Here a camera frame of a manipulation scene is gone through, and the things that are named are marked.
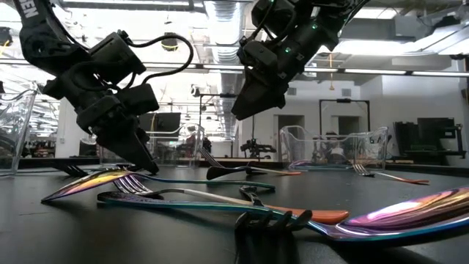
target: transparent container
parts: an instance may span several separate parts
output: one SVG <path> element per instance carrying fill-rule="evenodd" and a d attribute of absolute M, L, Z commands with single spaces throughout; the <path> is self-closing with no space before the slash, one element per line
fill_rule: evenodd
<path fill-rule="evenodd" d="M 147 148 L 158 166 L 194 168 L 199 165 L 199 147 L 204 129 L 197 124 L 184 124 L 172 132 L 147 131 Z M 100 164 L 104 167 L 129 164 L 125 159 L 100 147 Z"/>
<path fill-rule="evenodd" d="M 300 126 L 280 130 L 281 155 L 288 169 L 352 169 L 362 164 L 384 170 L 388 128 L 350 135 L 318 136 Z"/>
<path fill-rule="evenodd" d="M 0 94 L 0 177 L 18 170 L 35 97 L 34 90 Z"/>

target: black table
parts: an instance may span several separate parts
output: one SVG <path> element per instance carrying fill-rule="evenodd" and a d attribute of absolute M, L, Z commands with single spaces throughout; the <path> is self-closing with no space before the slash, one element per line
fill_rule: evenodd
<path fill-rule="evenodd" d="M 205 169 L 162 169 L 161 177 L 204 178 Z M 314 172 L 301 176 L 256 176 L 277 186 L 262 195 L 265 203 L 310 209 L 345 209 L 351 216 L 368 213 L 413 197 L 469 184 L 469 179 L 389 172 L 428 179 L 415 186 L 352 172 Z M 244 179 L 240 173 L 230 179 Z M 295 239 L 238 238 L 238 214 L 193 210 L 142 210 L 99 205 L 96 195 L 112 184 L 43 205 L 40 199 L 74 180 L 60 173 L 22 174 L 0 180 L 1 264 L 84 263 L 466 263 L 469 235 L 447 241 L 386 250 L 338 249 L 315 232 Z M 193 188 L 240 197 L 236 186 L 171 185 L 146 182 L 153 189 Z M 167 199 L 195 200 L 184 194 Z M 247 246 L 236 241 L 245 240 Z"/>

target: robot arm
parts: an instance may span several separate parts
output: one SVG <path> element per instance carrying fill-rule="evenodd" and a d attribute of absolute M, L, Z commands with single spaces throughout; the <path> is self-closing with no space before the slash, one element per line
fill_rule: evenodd
<path fill-rule="evenodd" d="M 159 108 L 152 87 L 145 83 L 132 89 L 117 86 L 129 74 L 146 70 L 129 48 L 134 44 L 127 34 L 112 33 L 86 48 L 63 28 L 48 0 L 14 2 L 23 24 L 20 41 L 25 59 L 56 76 L 42 93 L 58 100 L 67 98 L 78 114 L 80 128 L 94 133 L 100 146 L 156 173 L 158 166 L 146 147 L 149 137 L 137 118 Z"/>
<path fill-rule="evenodd" d="M 253 35 L 240 41 L 238 56 L 245 65 L 245 83 L 232 113 L 238 120 L 285 106 L 288 83 L 321 46 L 333 50 L 341 30 L 369 0 L 259 0 L 252 10 Z M 314 8 L 320 9 L 311 16 Z M 254 38 L 260 29 L 276 35 L 266 42 Z"/>

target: computer screen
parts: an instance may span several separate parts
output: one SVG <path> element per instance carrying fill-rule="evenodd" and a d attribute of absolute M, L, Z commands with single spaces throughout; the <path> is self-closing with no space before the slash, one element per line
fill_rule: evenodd
<path fill-rule="evenodd" d="M 440 145 L 440 139 L 455 139 L 454 118 L 418 118 L 418 132 L 422 144 Z"/>

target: ceiling pipe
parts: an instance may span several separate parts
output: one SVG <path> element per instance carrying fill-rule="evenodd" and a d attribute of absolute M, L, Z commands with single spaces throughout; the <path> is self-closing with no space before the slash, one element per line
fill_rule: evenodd
<path fill-rule="evenodd" d="M 209 33 L 212 44 L 220 45 L 212 50 L 216 64 L 238 65 L 237 49 L 233 45 L 243 36 L 243 13 L 245 5 L 235 1 L 204 1 L 204 6 L 209 18 Z M 237 74 L 221 73 L 220 93 L 239 92 L 240 84 Z M 227 136 L 234 136 L 236 118 L 231 113 L 232 100 L 221 99 L 221 107 L 224 113 L 224 125 Z"/>

